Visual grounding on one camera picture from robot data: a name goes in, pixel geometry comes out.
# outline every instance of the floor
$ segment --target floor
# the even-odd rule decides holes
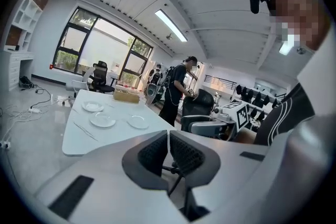
[[[32,120],[39,117],[32,114],[29,122],[17,122],[10,132],[6,135],[6,140],[10,137],[11,148],[9,151],[0,151],[0,161],[7,171],[10,178],[16,182],[19,187],[26,188],[34,194],[38,188],[52,178],[59,171],[69,167],[80,157],[70,157],[63,154],[61,145],[63,133],[70,113],[71,103],[67,100],[65,106],[62,100],[71,95],[71,92],[65,90],[65,86],[33,80],[33,83],[47,89],[51,94],[49,102],[40,105],[49,105],[45,107],[48,112],[42,114],[38,120]],[[19,88],[11,91],[7,96],[0,100],[0,107],[4,110],[3,116],[0,117],[0,140],[7,130],[11,127],[14,120],[10,119],[10,113],[13,111],[27,110],[31,105],[46,101],[49,99],[48,93],[36,94],[35,89],[20,91]],[[160,112],[156,107],[151,107],[157,114]],[[181,126],[175,123],[175,127],[180,130]],[[169,154],[164,165],[171,166],[173,161]],[[163,171],[162,177],[172,186],[177,179],[177,175]],[[171,195],[171,200],[177,208],[183,207],[184,201],[184,180],[177,186]]]

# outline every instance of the cardboard box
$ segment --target cardboard box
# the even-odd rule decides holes
[[[139,103],[140,97],[137,94],[131,93],[126,90],[115,89],[113,98],[117,101],[124,101],[130,103]]]

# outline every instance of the wall shelf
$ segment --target wall shelf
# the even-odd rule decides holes
[[[4,29],[0,50],[11,51],[8,49],[15,49],[15,46],[19,45],[19,50],[27,51],[41,14],[42,10],[33,0],[18,0]],[[21,29],[22,32],[16,40],[18,44],[12,44],[13,41],[11,41],[11,46],[7,46],[8,34],[12,26]]]

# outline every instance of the white plate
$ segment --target white plate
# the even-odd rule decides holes
[[[112,119],[110,114],[98,112],[90,117],[90,122],[95,126],[108,128],[114,126],[116,121]]]
[[[132,127],[137,128],[137,129],[147,129],[149,126],[147,121],[143,117],[140,117],[140,116],[131,116],[127,120],[127,122]]]
[[[89,112],[99,112],[104,109],[103,105],[101,103],[98,103],[96,101],[86,101],[83,102],[82,107]]]

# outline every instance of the fluorescent light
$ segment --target fluorescent light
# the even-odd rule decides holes
[[[283,55],[287,55],[292,47],[293,47],[293,45],[288,43],[288,41],[284,41],[282,43],[282,46],[281,46],[279,52]]]
[[[300,42],[300,36],[289,34],[287,36],[287,41],[284,41],[282,43],[282,46],[279,50],[279,52],[283,55],[287,55],[292,47],[294,47],[294,44]]]
[[[172,20],[169,19],[167,15],[162,10],[158,10],[156,13],[156,16],[159,17],[163,22],[173,31],[177,37],[182,42],[187,42],[186,38],[183,36],[181,31],[175,26],[175,24],[172,22]]]

